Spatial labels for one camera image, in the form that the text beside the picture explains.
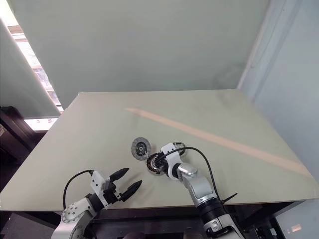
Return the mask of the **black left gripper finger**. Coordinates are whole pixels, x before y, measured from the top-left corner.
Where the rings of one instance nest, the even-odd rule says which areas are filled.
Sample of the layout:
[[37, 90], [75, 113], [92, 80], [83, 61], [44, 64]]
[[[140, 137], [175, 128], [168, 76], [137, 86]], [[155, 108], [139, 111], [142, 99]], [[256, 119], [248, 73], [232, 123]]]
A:
[[110, 182], [113, 183], [114, 181], [119, 180], [128, 172], [128, 170], [129, 170], [129, 168], [122, 168], [122, 169], [114, 172], [113, 174], [110, 175]]
[[131, 186], [127, 188], [127, 190], [121, 194], [121, 201], [125, 202], [127, 199], [129, 199], [131, 196], [135, 194], [135, 192], [139, 189], [139, 187], [142, 184], [142, 180], [139, 180], [135, 183], [133, 183]]

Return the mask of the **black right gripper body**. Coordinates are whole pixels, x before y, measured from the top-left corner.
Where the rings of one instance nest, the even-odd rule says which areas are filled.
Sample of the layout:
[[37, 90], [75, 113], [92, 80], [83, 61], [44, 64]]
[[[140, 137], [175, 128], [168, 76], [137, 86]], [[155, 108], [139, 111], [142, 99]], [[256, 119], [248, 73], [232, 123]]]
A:
[[156, 169], [156, 174], [168, 174], [168, 163], [163, 152], [158, 153], [154, 159], [154, 168]]

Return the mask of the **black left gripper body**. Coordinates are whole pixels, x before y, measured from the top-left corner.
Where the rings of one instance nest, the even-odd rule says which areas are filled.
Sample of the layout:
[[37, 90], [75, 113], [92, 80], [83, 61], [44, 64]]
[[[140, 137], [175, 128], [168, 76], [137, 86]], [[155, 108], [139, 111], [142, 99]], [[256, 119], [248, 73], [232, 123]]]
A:
[[103, 197], [107, 202], [107, 205], [114, 204], [118, 201], [125, 201], [123, 194], [117, 191], [117, 187], [111, 180], [107, 181], [103, 189]]

